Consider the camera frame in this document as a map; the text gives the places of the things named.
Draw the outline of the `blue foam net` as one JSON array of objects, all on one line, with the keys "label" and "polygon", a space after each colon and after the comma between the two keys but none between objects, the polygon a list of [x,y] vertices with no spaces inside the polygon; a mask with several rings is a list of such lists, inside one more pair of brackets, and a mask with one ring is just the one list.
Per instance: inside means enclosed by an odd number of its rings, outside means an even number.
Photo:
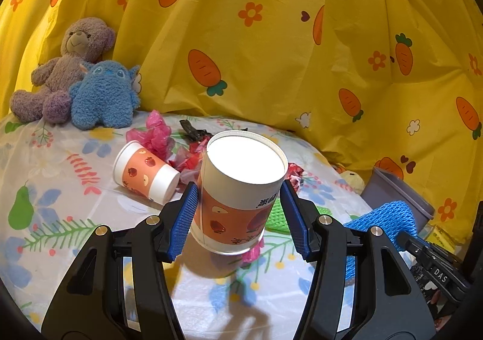
[{"label": "blue foam net", "polygon": [[368,231],[371,227],[382,228],[393,246],[398,252],[405,249],[397,243],[399,232],[406,232],[412,237],[417,237],[417,224],[411,208],[404,201],[392,201],[383,204],[379,208],[365,213],[360,218],[345,223],[344,227],[351,230]]}]

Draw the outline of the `green foam net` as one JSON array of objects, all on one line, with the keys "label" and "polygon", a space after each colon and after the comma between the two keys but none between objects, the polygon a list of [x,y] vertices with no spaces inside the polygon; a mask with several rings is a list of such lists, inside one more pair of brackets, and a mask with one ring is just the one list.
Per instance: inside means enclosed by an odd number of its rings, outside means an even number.
[{"label": "green foam net", "polygon": [[265,229],[285,235],[290,234],[280,198],[274,200],[273,207],[265,224]]}]

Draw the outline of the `orange paper cup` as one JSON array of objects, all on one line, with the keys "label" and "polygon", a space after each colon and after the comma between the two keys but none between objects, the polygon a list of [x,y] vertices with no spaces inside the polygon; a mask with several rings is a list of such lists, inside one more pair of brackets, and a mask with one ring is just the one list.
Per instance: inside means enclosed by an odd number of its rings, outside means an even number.
[{"label": "orange paper cup", "polygon": [[113,179],[132,193],[164,205],[175,193],[180,172],[138,141],[130,141],[115,158]]},{"label": "orange paper cup", "polygon": [[211,137],[198,177],[200,198],[191,226],[195,241],[227,256],[254,248],[287,171],[283,150],[260,134],[228,130]]}]

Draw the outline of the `black mickey print bag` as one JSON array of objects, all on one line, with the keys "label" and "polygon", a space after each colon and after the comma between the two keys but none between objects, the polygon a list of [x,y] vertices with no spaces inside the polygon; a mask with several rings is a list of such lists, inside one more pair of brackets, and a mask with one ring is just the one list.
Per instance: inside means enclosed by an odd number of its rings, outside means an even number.
[{"label": "black mickey print bag", "polygon": [[434,319],[436,332],[439,332],[451,317],[451,315],[443,316],[441,312],[448,300],[439,288],[437,288],[436,285],[424,275],[422,267],[419,264],[415,263],[410,271],[413,274],[414,279],[425,298],[431,316]]}]

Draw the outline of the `grey plastic bin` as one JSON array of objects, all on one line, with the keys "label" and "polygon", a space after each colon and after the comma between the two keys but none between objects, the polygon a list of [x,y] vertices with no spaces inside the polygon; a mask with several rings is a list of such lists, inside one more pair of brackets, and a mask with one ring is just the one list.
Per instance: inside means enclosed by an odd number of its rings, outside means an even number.
[{"label": "grey plastic bin", "polygon": [[434,208],[416,190],[393,173],[375,167],[362,199],[371,207],[379,208],[392,201],[404,201],[410,207],[420,232],[434,218]]}]

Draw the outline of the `yellow plush toy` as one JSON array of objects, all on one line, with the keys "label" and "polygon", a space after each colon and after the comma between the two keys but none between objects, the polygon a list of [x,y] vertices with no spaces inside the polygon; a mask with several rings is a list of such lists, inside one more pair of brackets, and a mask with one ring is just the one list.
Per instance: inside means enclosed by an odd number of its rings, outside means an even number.
[{"label": "yellow plush toy", "polygon": [[333,164],[331,166],[338,173],[338,178],[334,181],[335,185],[357,195],[362,195],[365,183],[358,173],[346,169],[341,164]]}]

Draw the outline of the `red crumpled wrapper right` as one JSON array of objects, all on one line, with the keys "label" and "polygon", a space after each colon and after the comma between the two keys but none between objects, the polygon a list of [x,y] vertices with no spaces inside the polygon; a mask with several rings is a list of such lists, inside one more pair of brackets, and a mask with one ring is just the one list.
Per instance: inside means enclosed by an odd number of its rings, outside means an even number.
[{"label": "red crumpled wrapper right", "polygon": [[303,186],[303,174],[305,170],[298,164],[289,162],[285,179],[288,180],[294,191],[297,192]]}]

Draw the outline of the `red crumpled wrapper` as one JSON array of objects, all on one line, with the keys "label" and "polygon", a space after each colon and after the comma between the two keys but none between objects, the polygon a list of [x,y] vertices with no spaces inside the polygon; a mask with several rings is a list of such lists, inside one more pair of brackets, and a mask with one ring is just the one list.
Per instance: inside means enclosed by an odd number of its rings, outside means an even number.
[{"label": "red crumpled wrapper", "polygon": [[197,182],[206,146],[209,138],[205,137],[202,141],[195,141],[187,148],[180,146],[169,165],[180,173],[180,183],[187,185],[189,182]]},{"label": "red crumpled wrapper", "polygon": [[303,186],[303,174],[305,170],[298,164],[289,162],[285,179],[288,180],[294,191],[297,192]]}]

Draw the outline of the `lying orange paper cup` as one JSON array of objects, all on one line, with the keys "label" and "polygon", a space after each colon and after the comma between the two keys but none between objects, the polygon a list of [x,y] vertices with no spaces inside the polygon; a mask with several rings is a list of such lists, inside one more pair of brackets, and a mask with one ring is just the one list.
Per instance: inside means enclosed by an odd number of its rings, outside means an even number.
[{"label": "lying orange paper cup", "polygon": [[130,141],[115,158],[113,179],[132,193],[164,205],[175,193],[180,172],[138,141]]}]

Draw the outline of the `pink plastic bag front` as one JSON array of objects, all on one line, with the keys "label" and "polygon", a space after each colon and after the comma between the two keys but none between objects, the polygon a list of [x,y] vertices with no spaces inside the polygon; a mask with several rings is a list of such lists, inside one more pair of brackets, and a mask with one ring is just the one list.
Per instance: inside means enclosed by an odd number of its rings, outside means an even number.
[{"label": "pink plastic bag front", "polygon": [[261,250],[263,249],[263,247],[264,247],[264,238],[261,238],[261,240],[253,248],[251,248],[249,251],[241,255],[241,262],[243,264],[248,264],[256,261],[260,257]]}]

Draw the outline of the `pink plastic bag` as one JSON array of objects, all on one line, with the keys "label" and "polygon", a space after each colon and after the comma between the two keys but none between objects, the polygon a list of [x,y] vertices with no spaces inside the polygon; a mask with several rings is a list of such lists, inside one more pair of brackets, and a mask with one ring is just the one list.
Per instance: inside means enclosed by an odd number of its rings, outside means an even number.
[{"label": "pink plastic bag", "polygon": [[137,141],[162,160],[167,160],[173,153],[175,141],[171,137],[171,127],[167,125],[161,113],[153,110],[146,119],[146,127],[130,129],[126,132],[126,142]]},{"label": "pink plastic bag", "polygon": [[248,264],[256,261],[260,257],[261,250],[263,249],[263,247],[264,247],[264,238],[261,238],[261,240],[253,248],[251,248],[249,251],[241,255],[241,262],[243,264]]}]

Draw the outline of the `red crumpled wrapper left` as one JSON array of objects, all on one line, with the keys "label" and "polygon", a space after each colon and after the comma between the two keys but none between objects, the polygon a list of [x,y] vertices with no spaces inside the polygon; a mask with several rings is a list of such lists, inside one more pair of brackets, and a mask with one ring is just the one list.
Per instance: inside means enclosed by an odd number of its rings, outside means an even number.
[{"label": "red crumpled wrapper left", "polygon": [[180,183],[187,185],[189,182],[197,182],[206,146],[209,138],[205,137],[202,141],[195,141],[187,148],[180,146],[169,165],[180,173]]}]

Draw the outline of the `pink plastic bag back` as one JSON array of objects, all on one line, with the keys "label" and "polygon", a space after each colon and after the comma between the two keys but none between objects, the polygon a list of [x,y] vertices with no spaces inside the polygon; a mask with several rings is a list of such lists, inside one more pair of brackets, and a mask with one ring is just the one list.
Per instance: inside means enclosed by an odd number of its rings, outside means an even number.
[{"label": "pink plastic bag back", "polygon": [[126,142],[137,141],[162,160],[167,160],[173,153],[175,141],[171,137],[171,127],[167,125],[161,113],[153,110],[146,119],[146,127],[130,129],[126,132]]}]

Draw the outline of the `yellow carrot print curtain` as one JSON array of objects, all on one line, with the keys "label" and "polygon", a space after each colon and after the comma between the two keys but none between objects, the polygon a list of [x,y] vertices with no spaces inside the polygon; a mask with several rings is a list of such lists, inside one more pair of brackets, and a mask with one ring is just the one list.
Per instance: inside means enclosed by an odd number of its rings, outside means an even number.
[{"label": "yellow carrot print curtain", "polygon": [[139,65],[142,106],[294,132],[362,176],[397,174],[470,237],[482,198],[482,12],[475,0],[2,0],[1,112],[97,16]]}]

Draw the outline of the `black wrapper at back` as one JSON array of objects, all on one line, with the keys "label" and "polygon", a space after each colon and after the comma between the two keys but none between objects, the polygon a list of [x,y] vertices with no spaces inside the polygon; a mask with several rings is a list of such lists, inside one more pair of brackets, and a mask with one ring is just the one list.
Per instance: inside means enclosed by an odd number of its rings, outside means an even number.
[{"label": "black wrapper at back", "polygon": [[206,129],[196,129],[192,126],[192,123],[187,119],[181,119],[179,121],[181,128],[183,129],[184,136],[190,141],[203,141],[204,139],[211,139],[213,134],[206,131]]}]

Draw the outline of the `blue plush monster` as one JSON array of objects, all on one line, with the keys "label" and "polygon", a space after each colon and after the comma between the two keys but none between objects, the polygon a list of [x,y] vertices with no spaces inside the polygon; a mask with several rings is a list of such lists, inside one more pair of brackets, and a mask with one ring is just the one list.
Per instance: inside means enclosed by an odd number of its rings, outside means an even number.
[{"label": "blue plush monster", "polygon": [[69,89],[73,125],[80,130],[129,127],[140,106],[133,89],[139,67],[128,69],[117,61],[101,61],[81,62],[79,68],[83,78]]}]

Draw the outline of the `purple teddy bear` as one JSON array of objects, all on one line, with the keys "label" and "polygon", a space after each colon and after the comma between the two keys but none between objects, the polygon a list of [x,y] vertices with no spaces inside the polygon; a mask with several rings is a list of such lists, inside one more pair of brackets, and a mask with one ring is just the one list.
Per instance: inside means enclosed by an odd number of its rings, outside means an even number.
[{"label": "purple teddy bear", "polygon": [[33,70],[31,82],[38,91],[12,94],[12,113],[22,123],[65,123],[70,117],[69,89],[84,77],[80,66],[98,61],[114,44],[115,31],[103,20],[87,17],[73,23],[62,39],[61,55]]}]

